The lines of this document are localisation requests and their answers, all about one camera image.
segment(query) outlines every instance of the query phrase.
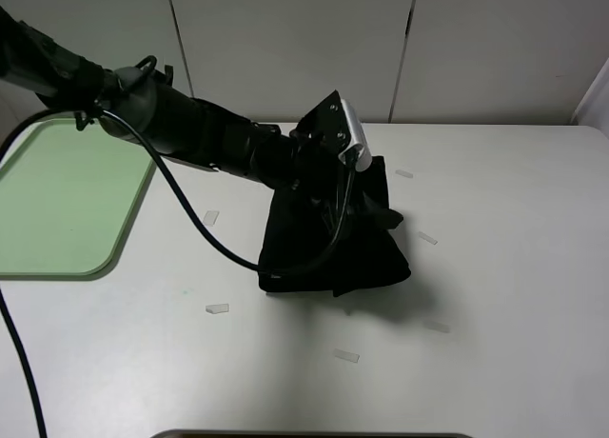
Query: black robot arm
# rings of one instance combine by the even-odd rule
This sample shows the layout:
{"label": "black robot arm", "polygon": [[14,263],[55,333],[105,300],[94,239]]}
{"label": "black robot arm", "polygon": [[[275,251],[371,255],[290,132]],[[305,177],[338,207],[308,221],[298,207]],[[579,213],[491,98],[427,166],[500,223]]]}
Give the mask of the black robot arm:
{"label": "black robot arm", "polygon": [[[355,111],[337,91],[282,135],[277,125],[182,94],[171,86],[172,68],[161,72],[156,63],[149,56],[134,67],[106,70],[0,9],[0,79],[33,90],[47,107],[74,111],[77,129],[99,119],[110,135],[142,144],[195,227],[226,257],[261,273],[261,288],[344,293],[407,277],[407,263],[386,232],[402,216],[388,207],[383,159],[373,160]],[[0,145],[0,158],[7,148]],[[259,265],[203,227],[159,154],[275,189]],[[344,248],[334,255],[341,240]],[[322,280],[311,280],[318,269]],[[337,286],[336,271],[345,284]]]}
{"label": "black robot arm", "polygon": [[[337,167],[346,158],[367,168],[371,160],[355,113],[330,94],[289,135],[171,86],[173,71],[158,71],[147,57],[135,67],[106,70],[57,45],[44,33],[17,23],[0,9],[0,78],[35,91],[48,106],[97,117],[104,109],[122,117],[162,155],[220,169],[277,189],[302,186],[312,197],[336,188]],[[86,119],[79,119],[83,128]],[[137,142],[109,119],[115,137]]]}

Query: light green tray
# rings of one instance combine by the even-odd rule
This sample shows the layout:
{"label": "light green tray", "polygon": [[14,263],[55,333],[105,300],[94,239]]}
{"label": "light green tray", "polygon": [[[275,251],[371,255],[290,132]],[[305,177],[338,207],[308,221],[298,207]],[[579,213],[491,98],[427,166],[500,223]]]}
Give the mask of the light green tray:
{"label": "light green tray", "polygon": [[153,167],[95,124],[41,124],[0,169],[0,277],[87,276],[127,235]]}

